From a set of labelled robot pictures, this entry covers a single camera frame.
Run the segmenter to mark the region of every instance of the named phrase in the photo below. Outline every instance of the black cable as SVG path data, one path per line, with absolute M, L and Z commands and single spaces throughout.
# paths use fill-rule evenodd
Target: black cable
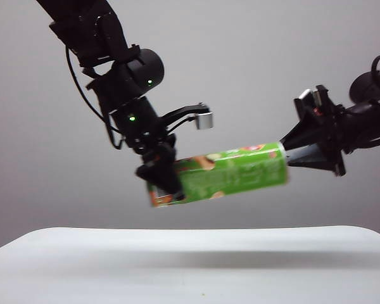
M 180 127 L 182 124 L 184 124 L 185 122 L 192 122 L 195 118 L 194 117 L 187 117 L 185 119 L 183 119 L 181 122 L 179 122 L 178 124 L 176 124 L 174 127 L 172 127 L 169 131 L 167 131 L 168 133 L 171 133 L 173 130 L 175 130 L 176 128 Z
M 377 70 L 377 66 L 380 62 L 380 55 L 374 58 L 372 62 L 372 69 L 371 69 L 371 75 L 374 83 L 379 87 L 380 89 L 380 74 L 379 71 Z
M 100 118 L 106 125 L 106 120 L 103 116 L 101 116 L 101 114 L 99 112 L 97 112 L 97 110 L 90 104 L 89 100 L 87 99 L 86 95 L 84 94 L 78 80 L 77 80 L 77 77 L 76 77 L 76 74 L 75 74 L 75 71 L 73 70 L 73 66 L 72 66 L 72 61 L 70 60 L 70 53 L 69 53 L 69 48 L 66 47 L 66 60 L 68 62 L 68 67 L 69 67 L 69 71 L 70 71 L 70 75 L 72 75 L 72 79 L 73 81 L 75 82 L 75 85 L 77 87 L 77 89 L 79 90 L 79 93 L 80 95 L 82 96 L 83 100 L 85 101 L 85 103 L 89 106 L 89 108 L 94 112 L 94 114 L 96 114 L 98 116 L 98 118 Z M 114 132 L 117 132 L 119 134 L 121 134 L 121 132 L 110 126 L 111 130 L 114 131 Z

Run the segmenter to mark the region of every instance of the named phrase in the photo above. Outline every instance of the pringles can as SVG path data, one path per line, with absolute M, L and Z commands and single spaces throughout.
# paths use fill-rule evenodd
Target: pringles can
M 220 198 L 288 181 L 286 152 L 280 142 L 184 158 L 177 160 L 174 168 L 185 198 L 174 199 L 148 183 L 154 207 Z

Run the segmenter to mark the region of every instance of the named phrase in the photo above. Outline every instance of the gray wall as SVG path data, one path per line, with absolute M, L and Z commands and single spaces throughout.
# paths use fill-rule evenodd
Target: gray wall
M 200 101 L 215 112 L 214 129 L 177 131 L 179 158 L 280 139 L 297 122 L 293 98 L 317 84 L 349 106 L 351 82 L 380 54 L 380 0 L 110 4 L 129 43 L 164 61 L 148 94 L 158 113 Z M 345 177 L 293 168 L 287 186 L 151 208 L 139 157 L 111 148 L 49 23 L 33 0 L 0 0 L 0 246 L 53 226 L 380 232 L 380 148 L 345 157 Z

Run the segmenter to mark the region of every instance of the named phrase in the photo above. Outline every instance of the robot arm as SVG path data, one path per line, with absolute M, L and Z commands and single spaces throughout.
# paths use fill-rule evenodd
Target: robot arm
M 175 134 L 171 131 L 184 121 L 195 120 L 199 129 L 212 127 L 212 112 L 204 104 L 185 106 L 159 117 L 144 96 L 164 76 L 163 63 L 150 49 L 128 47 L 118 17 L 106 0 L 37 0 L 52 17 L 51 30 L 79 59 L 83 73 L 93 78 L 87 85 L 99 101 L 101 114 L 112 145 L 113 131 L 121 133 L 128 147 L 141 155 L 143 165 L 136 174 L 160 189 L 183 198 L 182 185 L 173 169 Z M 111 69 L 98 75 L 94 67 L 112 61 Z M 178 119 L 194 114 L 168 130 Z
M 294 100 L 300 122 L 281 139 L 288 165 L 333 171 L 345 175 L 342 154 L 380 146 L 380 72 L 373 61 L 370 72 L 350 87 L 350 108 L 335 105 L 323 85 L 306 90 Z

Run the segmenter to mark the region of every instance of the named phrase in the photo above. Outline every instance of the white table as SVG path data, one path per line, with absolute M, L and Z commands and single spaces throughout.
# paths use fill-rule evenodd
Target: white table
M 0 248 L 7 303 L 380 304 L 380 234 L 43 229 Z

